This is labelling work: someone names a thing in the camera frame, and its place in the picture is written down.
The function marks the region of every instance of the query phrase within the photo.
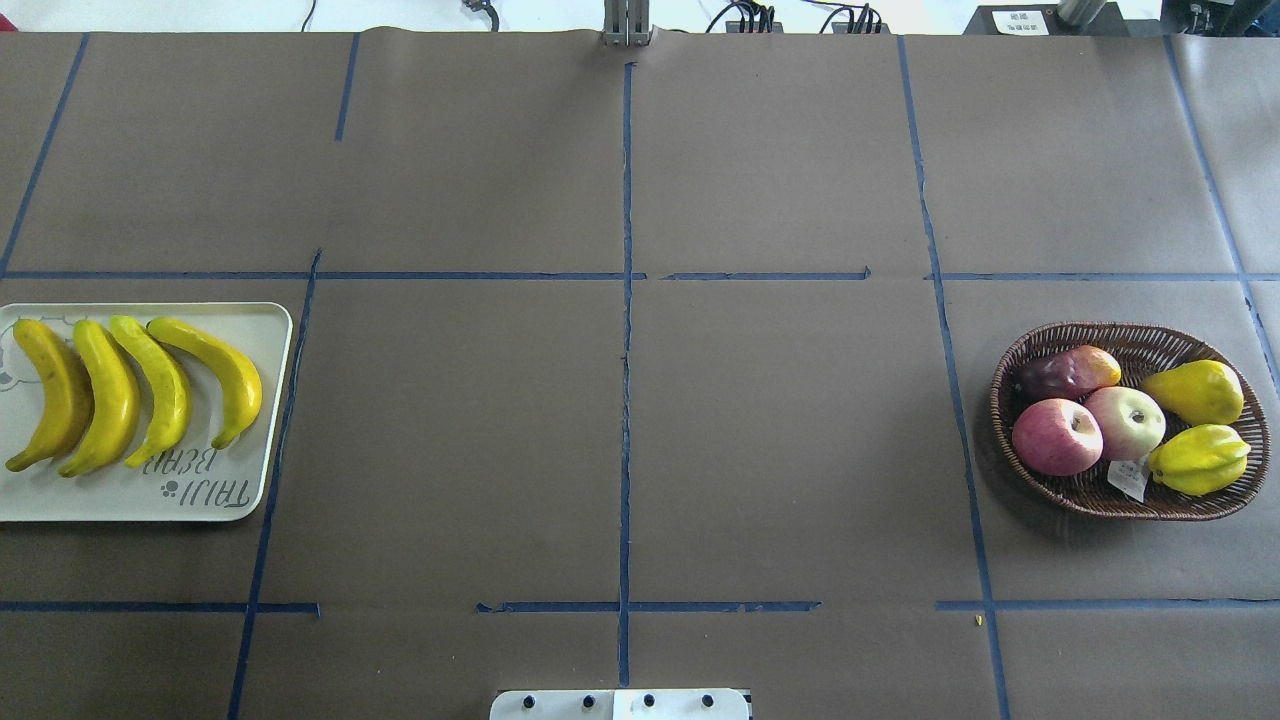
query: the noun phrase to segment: apple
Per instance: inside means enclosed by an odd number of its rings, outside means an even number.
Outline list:
[[[1140,389],[1100,388],[1084,407],[1102,428],[1102,457],[1107,460],[1137,460],[1165,439],[1165,413]]]
[[[1102,457],[1102,428],[1079,402],[1041,400],[1014,423],[1014,452],[1046,475],[1074,475]]]

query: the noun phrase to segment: banana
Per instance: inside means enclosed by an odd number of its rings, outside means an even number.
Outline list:
[[[147,323],[151,337],[184,350],[209,365],[223,388],[223,428],[212,446],[223,450],[244,432],[262,407],[262,378],[243,352],[175,318],[156,318]]]
[[[67,455],[76,447],[93,414],[88,373],[63,338],[40,320],[14,323],[13,337],[40,373],[45,388],[45,411],[27,448],[4,464],[14,473]]]
[[[76,455],[58,469],[64,478],[83,475],[124,455],[138,429],[138,406],[142,404],[129,361],[102,325],[81,320],[76,323],[72,337],[93,387],[93,420]]]
[[[147,437],[128,457],[127,468],[138,468],[152,455],[182,442],[191,424],[191,380],[186,370],[160,347],[142,323],[128,315],[111,315],[111,337],[138,365],[151,386],[151,421]]]

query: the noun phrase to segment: wicker basket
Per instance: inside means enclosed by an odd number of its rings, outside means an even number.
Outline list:
[[[1243,375],[1240,375],[1240,388],[1244,391],[1244,413],[1231,427],[1253,450],[1249,452],[1244,475],[1217,492],[1193,497],[1152,482],[1147,484],[1147,501],[1143,503],[1107,483],[1108,464],[1105,460],[1069,478],[1043,475],[1023,465],[1014,454],[1012,433],[1014,420],[1028,402],[1014,392],[1014,373],[1028,360],[1080,345],[1093,345],[1115,356],[1123,373],[1120,384],[1125,387],[1138,387],[1153,373],[1193,360],[1219,360],[1235,369],[1226,357],[1204,342],[1158,325],[1055,323],[1030,331],[1018,338],[996,366],[991,384],[991,419],[1000,451],[1032,489],[1055,505],[1076,512],[1139,520],[1212,520],[1235,512],[1258,495],[1271,459],[1271,437],[1262,416],[1262,406]],[[1166,415],[1166,441],[1188,428],[1187,423],[1172,413]]]

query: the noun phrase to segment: blue tape line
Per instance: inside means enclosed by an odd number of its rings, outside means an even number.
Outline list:
[[[1231,222],[1226,218],[1226,206],[1222,205],[1222,196],[1217,191],[1217,181],[1213,178],[1213,169],[1208,165],[1208,156],[1204,154],[1204,143],[1201,141],[1199,127],[1196,124],[1196,115],[1192,114],[1192,105],[1187,100],[1187,87],[1183,85],[1183,72],[1178,69],[1178,55],[1174,53],[1174,41],[1170,36],[1164,37],[1165,54],[1169,56],[1169,69],[1174,74],[1174,90],[1178,94],[1178,104],[1181,105],[1183,117],[1187,118],[1187,127],[1192,133],[1192,145],[1196,147],[1196,158],[1199,160],[1201,170],[1204,173],[1204,182],[1208,184],[1210,196],[1213,200],[1213,213],[1217,215],[1217,224],[1226,237],[1226,249],[1231,254],[1231,264],[1235,265],[1236,278],[1240,281],[1240,290],[1244,292],[1244,302],[1249,306],[1249,316],[1253,319],[1253,332],[1262,345],[1262,356],[1267,361],[1267,372],[1271,374],[1271,389],[1280,393],[1280,369],[1276,368],[1275,354],[1271,350],[1271,340],[1267,329],[1258,315],[1258,302],[1253,299],[1253,288],[1249,287],[1248,275],[1244,272],[1244,261],[1240,259],[1240,249],[1235,242],[1235,232],[1231,231]]]
[[[622,487],[618,532],[618,687],[631,684],[631,76],[622,69]]]
[[[672,273],[664,281],[865,281],[872,277],[868,266],[860,273]]]
[[[481,615],[500,615],[503,612],[617,612],[617,602],[503,602],[497,607],[490,607],[483,602],[476,603],[476,612]]]
[[[969,524],[973,528],[974,555],[978,561],[978,579],[982,584],[982,600],[987,609],[987,644],[991,648],[991,670],[996,683],[996,700],[1000,705],[1001,720],[1009,720],[1009,693],[1005,688],[1005,662],[1000,651],[1000,632],[996,624],[995,605],[991,594],[991,573],[987,568],[987,543],[982,532],[982,514],[978,509],[978,488],[973,479],[973,457],[969,451],[969,429],[964,419],[964,401],[960,397],[960,375],[956,372],[955,351],[951,345],[951,327],[947,323],[946,295],[942,286],[942,264],[938,260],[937,236],[933,231],[933,217],[925,199],[924,154],[920,150],[920,131],[915,117],[915,97],[911,92],[911,72],[906,60],[906,38],[897,36],[897,59],[902,73],[902,96],[906,101],[906,122],[911,132],[911,154],[915,156],[915,181],[920,196],[920,215],[924,219],[924,234],[929,241],[929,266],[933,270],[933,296],[938,310],[938,328],[942,332],[942,352],[947,364],[947,380],[951,386],[951,410],[955,414],[956,430],[960,433],[960,447],[964,452],[965,487],[969,491]]]
[[[0,612],[244,612],[244,602],[0,601]],[[320,616],[317,602],[260,605],[259,612]]]
[[[296,270],[14,270],[13,279],[40,281],[305,281],[310,273]],[[503,273],[454,270],[329,270],[323,281],[621,281],[623,273]],[[632,273],[632,279],[646,279]]]
[[[266,496],[266,507],[262,511],[262,529],[259,533],[257,559],[253,562],[253,579],[248,589],[248,607],[244,612],[244,630],[241,634],[239,657],[236,661],[236,680],[232,684],[232,700],[227,708],[227,719],[239,717],[241,693],[244,689],[244,673],[248,669],[248,651],[253,642],[253,623],[257,615],[257,598],[262,592],[262,571],[266,568],[266,546],[271,538],[271,521],[275,518],[275,501],[280,492],[280,473],[284,464],[284,446],[289,438],[289,425],[293,421],[293,404],[298,396],[298,372],[302,368],[302,350],[307,343],[307,327],[311,322],[311,302],[316,293],[316,269],[320,265],[323,250],[317,250],[311,259],[311,273],[307,279],[307,295],[302,301],[302,318],[298,320],[298,342],[293,351],[293,363],[289,366],[289,389],[284,398],[284,407],[280,410],[280,438],[275,445],[275,455],[271,459],[271,487]]]
[[[334,142],[342,142],[347,131],[347,105],[351,104],[351,83],[356,79],[356,54],[360,51],[360,33],[351,33],[351,55],[347,58],[347,82],[342,86],[342,106],[338,108],[338,129],[333,133]]]
[[[810,612],[818,601],[781,602],[632,602],[632,612]]]
[[[933,279],[925,275],[924,279]],[[1235,282],[1230,273],[942,273],[943,281]]]
[[[36,155],[36,165],[31,169],[31,178],[27,181],[27,190],[22,193],[22,202],[18,204],[18,215],[13,219],[13,229],[9,231],[9,242],[4,246],[4,255],[0,255],[0,278],[6,277],[9,259],[13,258],[13,249],[18,245],[18,236],[22,233],[22,222],[27,218],[27,209],[31,206],[31,196],[36,192],[36,183],[40,182],[40,173],[45,169],[45,160],[49,158],[49,149],[54,143],[54,133],[58,132],[58,123],[63,119],[63,110],[67,109],[67,99],[72,95],[72,86],[76,85],[76,74],[79,73],[81,60],[84,59],[84,49],[88,47],[88,33],[81,35],[79,49],[76,50],[76,59],[67,70],[67,82],[63,83],[63,94],[58,99],[54,117],[49,120],[49,129],[45,131],[45,142]]]
[[[243,602],[3,601],[0,612],[244,612]]]
[[[980,601],[947,600],[940,601],[934,609],[941,612],[973,612],[983,610],[986,606]],[[1249,600],[1239,597],[1210,597],[1210,598],[1080,598],[1080,600],[997,600],[995,606],[1000,611],[1027,612],[1037,610],[1244,610],[1244,609],[1280,609],[1280,598]]]
[[[182,272],[182,270],[14,270],[8,275],[12,279],[32,281],[303,281],[306,273],[278,273],[259,270],[215,270],[215,272]]]
[[[503,602],[498,606],[476,603],[481,615],[504,612],[620,612],[618,602]],[[815,600],[785,600],[765,602],[628,602],[628,612],[810,612],[822,607]]]
[[[625,281],[625,273],[486,273],[486,272],[364,272],[330,270],[320,273],[325,281]]]

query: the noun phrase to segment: white label sticker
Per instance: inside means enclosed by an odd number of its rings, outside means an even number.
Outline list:
[[[1147,456],[1138,460],[1111,462],[1111,466],[1107,468],[1107,482],[1138,502],[1144,502],[1147,496]]]
[[[991,19],[1002,35],[1048,35],[1044,13],[1039,10],[992,10]]]

